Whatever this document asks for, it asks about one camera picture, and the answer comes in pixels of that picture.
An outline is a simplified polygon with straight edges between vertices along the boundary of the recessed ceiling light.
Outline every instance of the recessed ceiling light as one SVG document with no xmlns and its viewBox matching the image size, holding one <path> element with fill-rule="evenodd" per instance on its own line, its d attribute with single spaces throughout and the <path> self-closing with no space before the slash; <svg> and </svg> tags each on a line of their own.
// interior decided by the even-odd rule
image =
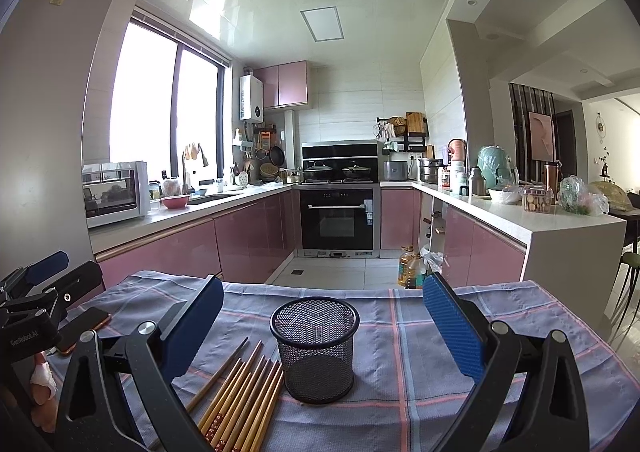
<svg viewBox="0 0 640 452">
<path fill-rule="evenodd" d="M 335 6 L 316 10 L 303 10 L 300 13 L 314 41 L 323 42 L 325 40 L 340 40 L 344 38 L 338 9 Z"/>
</svg>

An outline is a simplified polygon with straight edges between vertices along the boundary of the white bandage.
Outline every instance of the white bandage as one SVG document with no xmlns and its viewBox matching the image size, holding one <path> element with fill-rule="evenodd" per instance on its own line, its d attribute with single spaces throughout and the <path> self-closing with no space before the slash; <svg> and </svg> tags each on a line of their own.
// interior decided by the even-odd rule
<svg viewBox="0 0 640 452">
<path fill-rule="evenodd" d="M 53 374 L 51 374 L 51 369 L 47 362 L 44 364 L 36 364 L 36 368 L 33 369 L 33 374 L 31 375 L 31 383 L 49 387 L 49 400 L 53 398 L 58 391 L 56 381 L 53 379 Z"/>
</svg>

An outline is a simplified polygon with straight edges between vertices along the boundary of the white countertop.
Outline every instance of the white countertop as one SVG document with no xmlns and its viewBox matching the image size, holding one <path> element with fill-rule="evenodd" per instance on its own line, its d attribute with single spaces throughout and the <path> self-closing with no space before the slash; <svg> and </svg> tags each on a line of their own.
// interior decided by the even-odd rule
<svg viewBox="0 0 640 452">
<path fill-rule="evenodd" d="M 145 217 L 91 228 L 89 230 L 91 246 L 94 254 L 99 254 L 126 242 L 161 232 L 173 226 L 181 225 L 200 217 L 210 216 L 222 210 L 241 206 L 290 189 L 291 185 L 285 184 L 249 186 L 244 190 L 224 192 L 225 194 L 235 194 L 233 197 L 213 200 L 199 205 L 190 205 L 179 210 L 169 210 L 160 205 L 158 210 L 151 210 Z"/>
<path fill-rule="evenodd" d="M 624 222 L 606 215 L 579 216 L 565 212 L 559 206 L 556 206 L 554 214 L 526 212 L 523 210 L 522 205 L 501 205 L 493 203 L 489 199 L 459 196 L 438 188 L 436 185 L 427 185 L 426 183 L 415 181 L 385 181 L 380 183 L 381 188 L 406 188 L 407 186 L 437 197 L 527 245 L 531 241 L 531 235 L 535 232 L 571 230 Z"/>
</svg>

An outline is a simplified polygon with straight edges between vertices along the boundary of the green appliance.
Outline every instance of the green appliance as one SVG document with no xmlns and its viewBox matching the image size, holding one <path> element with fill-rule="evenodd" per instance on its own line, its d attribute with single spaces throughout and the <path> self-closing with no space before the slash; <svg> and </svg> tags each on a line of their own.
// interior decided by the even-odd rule
<svg viewBox="0 0 640 452">
<path fill-rule="evenodd" d="M 495 189 L 508 184 L 517 185 L 518 171 L 504 149 L 497 145 L 486 145 L 478 152 L 478 167 L 486 179 L 486 187 Z"/>
</svg>

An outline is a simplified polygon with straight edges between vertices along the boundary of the orange cutting board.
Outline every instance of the orange cutting board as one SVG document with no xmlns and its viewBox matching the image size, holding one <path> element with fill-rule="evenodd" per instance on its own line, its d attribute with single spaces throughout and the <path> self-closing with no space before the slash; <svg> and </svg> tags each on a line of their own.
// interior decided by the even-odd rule
<svg viewBox="0 0 640 452">
<path fill-rule="evenodd" d="M 424 114 L 421 112 L 408 112 L 406 114 L 407 132 L 425 132 L 423 118 Z"/>
</svg>

